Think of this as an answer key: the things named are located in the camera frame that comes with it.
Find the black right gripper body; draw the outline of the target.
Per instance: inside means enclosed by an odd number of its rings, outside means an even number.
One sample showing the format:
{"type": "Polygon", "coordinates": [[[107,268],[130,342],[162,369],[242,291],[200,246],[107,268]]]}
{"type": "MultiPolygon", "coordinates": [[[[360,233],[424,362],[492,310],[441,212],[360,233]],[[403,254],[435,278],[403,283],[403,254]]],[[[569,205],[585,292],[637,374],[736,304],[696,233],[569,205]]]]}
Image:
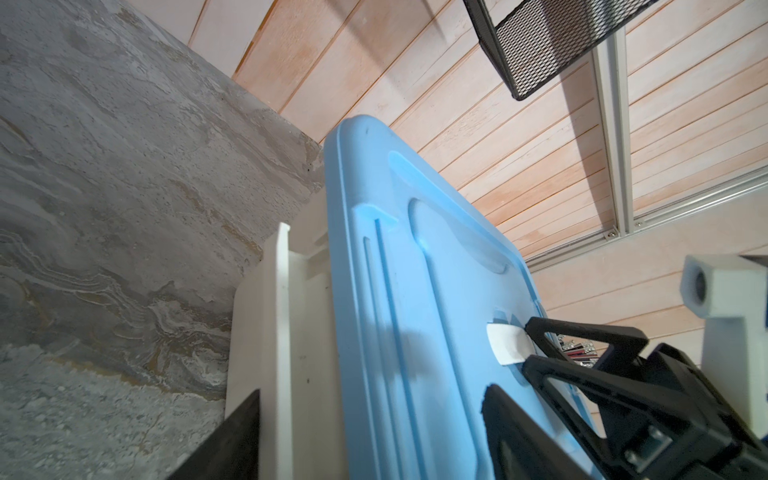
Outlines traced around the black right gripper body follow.
{"type": "Polygon", "coordinates": [[[612,359],[608,479],[764,479],[767,444],[682,351],[612,359]]]}

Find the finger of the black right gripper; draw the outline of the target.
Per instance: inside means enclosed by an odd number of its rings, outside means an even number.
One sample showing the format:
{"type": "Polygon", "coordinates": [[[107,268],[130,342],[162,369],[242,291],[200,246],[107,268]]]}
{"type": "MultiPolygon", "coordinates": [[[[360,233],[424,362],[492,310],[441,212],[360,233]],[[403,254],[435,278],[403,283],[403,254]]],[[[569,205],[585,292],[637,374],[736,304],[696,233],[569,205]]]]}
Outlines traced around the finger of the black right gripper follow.
{"type": "Polygon", "coordinates": [[[680,390],[531,356],[522,373],[605,479],[700,479],[701,411],[680,390]]]}
{"type": "Polygon", "coordinates": [[[531,317],[525,332],[548,358],[569,360],[549,335],[564,335],[578,340],[606,344],[605,352],[594,369],[615,375],[631,375],[641,364],[640,353],[649,339],[637,328],[601,324],[585,324],[551,318],[531,317]]]}

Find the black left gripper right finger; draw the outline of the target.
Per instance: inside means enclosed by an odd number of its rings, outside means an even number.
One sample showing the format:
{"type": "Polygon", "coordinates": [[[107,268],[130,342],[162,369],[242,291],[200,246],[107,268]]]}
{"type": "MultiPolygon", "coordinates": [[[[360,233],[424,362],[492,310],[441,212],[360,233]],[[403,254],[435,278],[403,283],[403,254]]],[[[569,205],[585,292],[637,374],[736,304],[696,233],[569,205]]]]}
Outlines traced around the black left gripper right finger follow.
{"type": "Polygon", "coordinates": [[[482,417],[496,479],[589,479],[496,384],[485,391],[482,417]]]}

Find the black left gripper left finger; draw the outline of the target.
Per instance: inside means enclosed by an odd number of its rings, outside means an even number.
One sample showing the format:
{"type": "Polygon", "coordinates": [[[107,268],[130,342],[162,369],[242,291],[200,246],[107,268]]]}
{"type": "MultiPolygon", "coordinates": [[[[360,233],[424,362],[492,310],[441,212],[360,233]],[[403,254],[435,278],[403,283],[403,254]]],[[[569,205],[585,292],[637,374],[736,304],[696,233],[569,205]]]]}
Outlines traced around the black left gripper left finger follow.
{"type": "Polygon", "coordinates": [[[255,389],[169,479],[257,479],[260,420],[255,389]]]}

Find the white plastic storage bin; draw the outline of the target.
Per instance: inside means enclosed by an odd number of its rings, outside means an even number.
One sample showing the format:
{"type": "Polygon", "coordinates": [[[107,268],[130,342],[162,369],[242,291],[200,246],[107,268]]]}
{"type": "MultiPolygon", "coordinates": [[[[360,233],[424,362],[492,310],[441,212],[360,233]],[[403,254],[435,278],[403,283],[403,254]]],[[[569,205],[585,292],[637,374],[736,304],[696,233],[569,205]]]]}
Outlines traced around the white plastic storage bin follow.
{"type": "Polygon", "coordinates": [[[259,478],[347,478],[324,190],[278,225],[236,289],[225,415],[253,392],[259,478]]]}

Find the blue plastic bin lid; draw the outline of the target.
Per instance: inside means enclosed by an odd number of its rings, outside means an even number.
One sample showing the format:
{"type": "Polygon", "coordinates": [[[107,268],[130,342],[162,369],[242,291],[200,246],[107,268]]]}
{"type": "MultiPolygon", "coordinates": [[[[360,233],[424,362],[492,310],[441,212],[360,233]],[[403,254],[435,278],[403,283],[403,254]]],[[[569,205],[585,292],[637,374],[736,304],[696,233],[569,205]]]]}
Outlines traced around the blue plastic bin lid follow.
{"type": "Polygon", "coordinates": [[[490,324],[544,313],[516,247],[380,120],[325,140],[327,216],[348,472],[354,479],[490,479],[481,405],[500,386],[576,463],[576,439],[490,324]]]}

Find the bundle of pencils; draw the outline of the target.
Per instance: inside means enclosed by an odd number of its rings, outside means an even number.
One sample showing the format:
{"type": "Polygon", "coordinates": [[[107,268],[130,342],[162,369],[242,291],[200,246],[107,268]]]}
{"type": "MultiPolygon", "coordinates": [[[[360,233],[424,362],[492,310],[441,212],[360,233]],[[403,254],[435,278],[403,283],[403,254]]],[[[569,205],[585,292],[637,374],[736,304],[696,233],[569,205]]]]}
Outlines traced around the bundle of pencils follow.
{"type": "Polygon", "coordinates": [[[563,335],[558,335],[557,340],[563,354],[580,366],[591,368],[600,357],[591,341],[571,339],[563,335]]]}

